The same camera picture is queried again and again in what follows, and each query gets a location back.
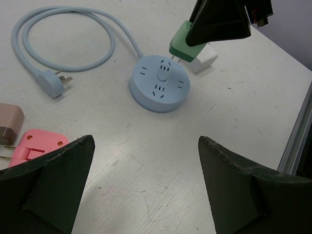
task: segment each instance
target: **power outlet socket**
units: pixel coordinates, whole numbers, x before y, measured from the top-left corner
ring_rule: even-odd
[[[190,90],[183,67],[163,56],[147,56],[135,65],[129,81],[130,92],[144,108],[169,112],[180,106]]]

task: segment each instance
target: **table surface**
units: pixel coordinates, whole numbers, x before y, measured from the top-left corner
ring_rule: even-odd
[[[248,39],[212,43],[219,57],[209,69],[194,75],[186,68],[191,80],[186,102],[174,112],[156,114],[132,99],[128,80],[137,56],[109,21],[117,37],[111,59],[70,74],[70,89],[51,99],[20,64],[10,42],[23,15],[49,5],[106,11],[126,25],[145,55],[169,56],[169,42],[195,0],[5,0],[0,9],[0,101],[23,109],[22,133],[39,128],[70,141],[93,135],[96,151],[74,234],[215,234],[198,138],[208,136],[276,169],[312,72],[252,29]],[[78,14],[39,21],[30,41],[40,55],[67,65],[95,61],[109,46],[101,26]]]

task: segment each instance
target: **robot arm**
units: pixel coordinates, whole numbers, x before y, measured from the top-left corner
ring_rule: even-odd
[[[251,35],[250,23],[268,24],[271,0],[197,0],[170,43],[169,52],[191,62],[208,42],[243,39]]]

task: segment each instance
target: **adapter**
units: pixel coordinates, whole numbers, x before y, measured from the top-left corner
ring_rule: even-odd
[[[0,144],[13,145],[24,121],[19,106],[0,103]]]
[[[193,73],[197,73],[213,64],[217,58],[218,53],[213,49],[211,45],[207,44],[192,62],[184,61],[184,63]]]
[[[40,157],[67,144],[68,139],[62,134],[40,129],[28,130],[15,148],[9,167]]]
[[[172,38],[169,46],[170,54],[177,56],[187,62],[192,62],[198,54],[203,50],[207,43],[190,47],[186,43],[186,37],[191,29],[192,23],[185,21],[174,38]]]

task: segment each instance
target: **pink plug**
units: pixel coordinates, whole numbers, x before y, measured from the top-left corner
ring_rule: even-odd
[[[9,167],[40,157],[68,144],[68,139],[59,133],[31,129],[24,133],[15,148]]]

